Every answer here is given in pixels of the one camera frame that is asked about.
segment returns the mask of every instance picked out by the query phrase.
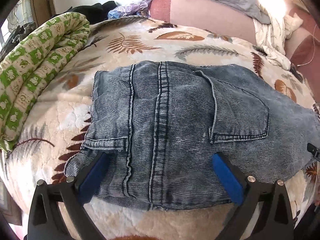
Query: cord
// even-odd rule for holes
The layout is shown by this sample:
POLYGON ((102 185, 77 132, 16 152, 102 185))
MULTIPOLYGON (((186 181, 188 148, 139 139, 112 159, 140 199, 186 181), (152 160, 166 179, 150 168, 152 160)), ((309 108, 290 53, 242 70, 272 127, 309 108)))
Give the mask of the cord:
POLYGON ((309 63, 311 63, 311 61, 312 61, 313 58, 315 57, 315 53, 316 53, 316 43, 315 43, 316 27, 317 27, 317 24, 316 24, 316 26, 315 26, 315 28, 314 28, 314 30, 313 30, 313 35, 312 35, 313 47, 314 47, 312 59, 311 59, 308 63, 301 64, 301 65, 297 65, 297 67, 304 66, 304 65, 308 65, 309 63))

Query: denim jeans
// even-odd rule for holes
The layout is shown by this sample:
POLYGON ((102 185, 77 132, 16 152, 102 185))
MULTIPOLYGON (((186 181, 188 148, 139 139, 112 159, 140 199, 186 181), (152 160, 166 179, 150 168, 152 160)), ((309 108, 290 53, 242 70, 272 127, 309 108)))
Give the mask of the denim jeans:
POLYGON ((95 196, 139 209, 192 209, 229 202, 212 169, 222 152, 261 182, 287 180, 313 162, 319 121, 238 65, 143 61, 95 75, 92 123, 77 175, 98 152, 111 164, 95 196))

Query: fleece blanket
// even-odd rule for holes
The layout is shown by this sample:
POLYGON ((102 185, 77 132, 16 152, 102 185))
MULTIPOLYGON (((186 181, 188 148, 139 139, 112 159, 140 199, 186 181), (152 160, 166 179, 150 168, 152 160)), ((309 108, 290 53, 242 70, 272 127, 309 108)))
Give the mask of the fleece blanket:
MULTIPOLYGON (((265 80, 294 102, 319 110, 305 82, 270 64, 252 44, 238 38, 129 16, 90 26, 91 37, 50 82, 31 109, 14 150, 1 155, 0 176, 25 213, 30 210, 36 182, 58 183, 66 178, 66 161, 78 153, 91 122, 94 75, 142 60, 177 61, 192 65, 238 64, 265 80)), ((318 167, 312 164, 285 182, 292 219, 298 223, 313 202, 318 167)), ((233 204, 188 211, 140 211, 93 198, 85 206, 106 237, 116 239, 207 240, 214 239, 234 211, 233 204)), ((80 239, 63 203, 62 216, 75 239, 80 239)), ((259 207, 244 237, 252 231, 259 207)))
POLYGON ((59 15, 29 34, 0 63, 0 148, 12 150, 39 94, 86 44, 89 22, 59 15))

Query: folded blanket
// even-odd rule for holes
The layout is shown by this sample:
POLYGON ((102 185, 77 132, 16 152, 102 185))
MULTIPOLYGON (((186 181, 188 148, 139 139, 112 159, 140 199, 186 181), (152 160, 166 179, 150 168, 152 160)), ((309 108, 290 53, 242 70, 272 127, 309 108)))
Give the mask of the folded blanket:
POLYGON ((61 14, 28 35, 0 63, 2 150, 12 150, 37 97, 86 44, 89 33, 84 15, 61 14))
POLYGON ((274 16, 270 12, 268 15, 271 24, 262 24, 253 19, 257 45, 263 48, 267 54, 267 60, 272 65, 290 70, 291 62, 285 56, 284 41, 301 26, 303 20, 297 14, 294 17, 285 15, 284 18, 274 16))

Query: stitching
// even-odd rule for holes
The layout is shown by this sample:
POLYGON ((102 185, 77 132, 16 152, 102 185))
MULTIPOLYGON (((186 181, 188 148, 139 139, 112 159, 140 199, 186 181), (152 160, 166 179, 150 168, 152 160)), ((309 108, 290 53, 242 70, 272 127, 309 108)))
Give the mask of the stitching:
MULTIPOLYGON (((215 87, 212 83, 212 81, 202 72, 202 70, 197 70, 196 72, 200 72, 203 77, 205 77, 205 79, 211 84, 212 88, 215 87)), ((230 139, 227 139, 228 141, 235 141, 235 140, 241 140, 241 141, 248 141, 248 140, 253 140, 253 139, 258 139, 258 138, 263 138, 263 137, 266 137, 269 133, 269 126, 270 126, 270 109, 269 107, 260 99, 258 98, 256 95, 254 95, 253 93, 247 91, 246 89, 243 89, 243 88, 240 88, 240 87, 237 87, 236 85, 233 85, 233 84, 230 84, 228 82, 225 82, 225 81, 222 81, 220 79, 217 79, 215 78, 215 80, 217 80, 218 82, 221 82, 221 83, 225 83, 227 85, 230 85, 230 86, 233 86, 235 88, 238 88, 252 96, 254 96, 255 98, 257 98, 264 106, 265 108, 267 109, 267 124, 266 124, 266 128, 264 130, 263 133, 259 133, 258 135, 235 135, 235 134, 218 134, 218 133, 209 133, 209 136, 210 136, 210 141, 213 143, 213 142, 219 142, 221 140, 223 140, 223 137, 231 137, 230 139)), ((212 124, 212 128, 211 130, 214 128, 215 126, 215 122, 216 122, 216 118, 217 118, 217 101, 216 101, 216 98, 215 98, 215 93, 212 89, 212 97, 213 97, 213 100, 214 100, 214 103, 215 103, 215 109, 214 109, 214 119, 213 119, 213 124, 212 124)))
POLYGON ((132 76, 133 76, 133 70, 134 70, 135 64, 131 65, 131 70, 130 70, 130 76, 129 76, 129 84, 130 84, 130 102, 129 102, 129 113, 128 113, 128 149, 127 149, 127 175, 124 177, 123 180, 123 193, 126 196, 130 196, 128 192, 128 181, 129 178, 131 177, 131 160, 132 160, 132 155, 131 155, 131 148, 132 148, 132 128, 133 128, 133 123, 132 123, 132 114, 133 114, 133 95, 134 95, 134 90, 133 90, 133 82, 132 82, 132 76))
POLYGON ((155 173, 156 167, 156 155, 157 155, 157 148, 158 148, 158 131, 159 131, 159 105, 160 105, 160 97, 162 92, 161 87, 161 62, 159 62, 158 66, 158 89, 159 93, 156 100, 156 110, 155 110, 155 128, 153 132, 153 156, 152 156, 152 166, 151 166, 151 174, 150 174, 150 181, 149 181, 149 202, 152 203, 152 184, 153 184, 153 176, 155 173))
POLYGON ((163 152, 163 165, 162 165, 162 174, 161 174, 161 205, 163 204, 163 174, 164 174, 164 164, 165 164, 165 152, 167 147, 167 137, 168 137, 168 119, 169 119, 169 80, 168 80, 168 70, 167 62, 164 63, 164 73, 167 83, 167 100, 166 100, 166 118, 165 118, 165 135, 164 135, 164 152, 163 152))

